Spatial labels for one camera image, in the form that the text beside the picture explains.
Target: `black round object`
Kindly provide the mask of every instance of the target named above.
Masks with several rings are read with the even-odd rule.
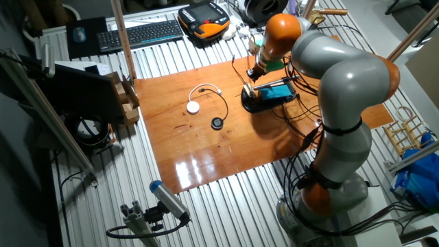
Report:
[[[282,13],[288,0],[245,0],[246,16],[256,24],[266,23],[275,14]]]
[[[214,119],[212,119],[212,129],[214,130],[221,130],[222,126],[224,125],[224,121],[222,121],[222,119],[220,119],[219,117],[216,117]]]

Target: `mouse pad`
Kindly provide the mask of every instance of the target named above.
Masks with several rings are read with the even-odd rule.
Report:
[[[77,43],[73,39],[73,30],[76,27],[83,27],[86,40],[83,43]],[[67,30],[67,47],[69,48],[69,57],[82,58],[87,56],[100,55],[97,44],[96,34],[106,32],[105,17],[76,21],[66,25]]]

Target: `black device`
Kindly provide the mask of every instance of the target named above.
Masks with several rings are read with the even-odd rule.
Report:
[[[183,33],[176,20],[130,27],[126,29],[126,32],[131,48],[162,44],[183,37]],[[98,33],[96,37],[101,52],[122,50],[119,31]]]
[[[288,87],[289,92],[291,93],[287,97],[280,97],[280,98],[274,98],[271,100],[262,100],[261,97],[250,97],[248,96],[245,89],[242,89],[241,92],[241,103],[242,106],[249,112],[249,113],[259,113],[263,110],[269,110],[271,108],[274,108],[276,106],[281,106],[284,103],[290,102],[293,99],[296,99],[297,92],[296,89],[294,89],[291,80],[289,78],[282,78],[283,85],[286,85]]]
[[[215,117],[212,119],[211,125],[212,125],[212,129],[221,130],[222,126],[224,125],[224,121],[220,117]]]
[[[242,0],[245,10],[241,12],[241,18],[250,27],[262,27],[275,14],[282,13],[287,7],[288,0]]]
[[[210,1],[179,9],[178,20],[190,34],[200,39],[216,38],[230,24],[226,11]]]
[[[26,56],[20,56],[20,59],[27,67],[41,69],[41,60]],[[105,124],[125,123],[123,108],[113,91],[112,79],[109,77],[57,64],[53,78],[36,78],[36,82],[56,110],[68,114],[75,113],[85,119],[98,119]],[[25,100],[18,92],[9,92],[11,93],[8,93],[8,96],[18,101]]]

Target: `computer mouse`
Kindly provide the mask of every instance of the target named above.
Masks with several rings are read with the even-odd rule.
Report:
[[[77,43],[85,42],[85,29],[83,27],[75,27],[73,29],[73,40]]]

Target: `metal pole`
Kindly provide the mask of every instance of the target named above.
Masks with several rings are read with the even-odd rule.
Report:
[[[397,172],[404,167],[407,167],[408,165],[411,165],[415,163],[416,161],[419,161],[420,159],[426,157],[427,155],[433,154],[434,152],[439,150],[439,141],[435,141],[434,143],[428,145],[427,147],[417,151],[415,154],[403,159],[402,161],[399,161],[396,164],[390,165],[388,167],[389,172]]]
[[[279,80],[275,80],[273,82],[268,82],[268,83],[265,83],[265,84],[262,84],[262,85],[254,86],[253,90],[257,91],[259,89],[268,88],[268,87],[271,87],[272,85],[275,85],[275,84],[278,84],[278,83],[281,83],[281,82],[285,83],[285,79],[279,79]]]
[[[8,50],[8,55],[20,60],[19,56],[13,50]],[[23,67],[16,62],[6,58],[1,58],[0,65],[12,78],[20,91],[23,92],[26,99],[29,100],[69,154],[78,161],[79,165],[86,173],[95,176],[95,169],[76,143],[75,139],[71,136],[58,114],[56,114],[54,108],[49,103],[37,83],[34,80],[29,79]]]
[[[121,39],[123,53],[125,54],[126,64],[128,66],[128,73],[130,74],[130,80],[137,78],[136,70],[131,56],[130,41],[126,33],[125,22],[123,21],[122,7],[119,0],[111,0],[112,11],[115,14],[115,20],[117,24],[117,31],[119,31],[119,37]]]
[[[390,62],[394,62],[410,44],[419,36],[419,34],[439,15],[439,2],[428,12],[427,16],[405,37],[403,42],[390,54],[387,58]]]
[[[316,4],[317,0],[308,0],[307,5],[305,6],[305,10],[303,10],[303,15],[302,17],[305,19],[308,19],[309,16],[311,15],[311,11],[314,8],[314,5]]]

